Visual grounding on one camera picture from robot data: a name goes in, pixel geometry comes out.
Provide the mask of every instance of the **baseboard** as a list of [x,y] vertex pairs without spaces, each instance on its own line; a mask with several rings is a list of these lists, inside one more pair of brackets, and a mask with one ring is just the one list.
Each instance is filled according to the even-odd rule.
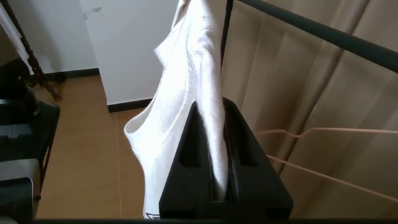
[[108,111],[110,113],[113,113],[113,112],[119,112],[119,111],[144,108],[144,107],[148,106],[148,104],[150,103],[151,100],[152,100],[152,98],[146,99],[146,100],[137,100],[137,101],[132,101],[132,102],[116,103],[113,105],[108,105]]
[[57,76],[64,76],[66,78],[79,78],[79,77],[88,77],[93,75],[99,75],[100,70],[98,68],[89,68],[89,69],[81,69],[74,71],[66,71],[66,72],[52,72],[44,74],[48,79],[55,79]]

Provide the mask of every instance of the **printed graphic on shirt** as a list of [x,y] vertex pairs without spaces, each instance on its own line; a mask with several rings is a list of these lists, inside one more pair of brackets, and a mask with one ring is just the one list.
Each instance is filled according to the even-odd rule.
[[154,214],[150,214],[150,213],[146,213],[149,219],[152,220],[158,220],[160,219],[160,215],[154,215]]

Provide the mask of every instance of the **pink wire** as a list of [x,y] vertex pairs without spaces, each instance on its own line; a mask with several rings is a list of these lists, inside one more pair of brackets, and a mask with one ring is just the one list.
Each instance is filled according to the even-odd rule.
[[[284,134],[287,134],[287,135],[289,135],[289,136],[291,136],[293,138],[302,138],[302,137],[306,136],[308,133],[311,133],[311,132],[314,132],[314,131],[342,131],[342,132],[354,132],[354,133],[398,134],[398,131],[392,131],[392,130],[356,129],[356,128],[310,128],[310,129],[304,131],[302,134],[292,134],[292,133],[290,133],[290,132],[288,132],[288,131],[286,131],[284,129],[273,129],[273,130],[261,131],[257,135],[260,135],[260,134],[273,134],[273,133],[284,133]],[[326,179],[329,179],[329,180],[332,180],[332,181],[347,185],[349,187],[352,187],[352,188],[355,188],[355,189],[358,189],[358,190],[362,190],[362,191],[367,192],[369,194],[377,195],[379,197],[382,197],[382,198],[385,198],[385,199],[388,199],[388,200],[392,200],[393,202],[397,202],[398,203],[398,199],[397,198],[394,198],[394,197],[391,197],[391,196],[388,196],[388,195],[385,195],[385,194],[382,194],[382,193],[379,193],[379,192],[375,192],[373,190],[370,190],[370,189],[367,189],[367,188],[364,188],[364,187],[360,187],[360,186],[355,185],[355,184],[351,184],[349,182],[346,182],[346,181],[331,177],[329,175],[321,174],[321,173],[316,172],[314,170],[310,170],[310,169],[298,166],[296,164],[284,161],[282,159],[278,159],[278,158],[276,158],[274,156],[267,155],[267,157],[272,159],[272,160],[275,160],[277,162],[281,162],[281,163],[283,163],[285,165],[294,167],[296,169],[300,169],[300,170],[303,170],[305,172],[309,172],[311,174],[318,175],[320,177],[323,177],[323,178],[326,178]]]

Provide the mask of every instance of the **tiled floor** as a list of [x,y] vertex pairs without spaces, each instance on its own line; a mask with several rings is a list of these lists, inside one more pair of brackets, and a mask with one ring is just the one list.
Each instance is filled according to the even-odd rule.
[[100,76],[51,84],[62,101],[34,88],[61,108],[36,218],[142,217],[143,173],[123,134],[142,109],[109,114]]

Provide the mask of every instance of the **white garment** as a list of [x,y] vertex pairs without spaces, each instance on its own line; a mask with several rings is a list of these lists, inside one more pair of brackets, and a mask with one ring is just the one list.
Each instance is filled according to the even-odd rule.
[[21,42],[21,34],[18,32],[17,28],[15,27],[14,23],[11,21],[11,18],[8,16],[5,8],[0,3],[0,24],[8,37],[10,38],[11,43],[17,50],[21,59],[25,62],[28,66],[30,73],[32,74],[32,68],[30,67],[27,59],[28,54],[26,53],[24,44]]
[[124,127],[145,178],[144,217],[159,217],[159,200],[194,101],[208,138],[218,199],[228,179],[223,139],[224,109],[220,89],[220,38],[205,0],[191,0],[177,14],[166,39],[155,49],[164,66],[154,99]]

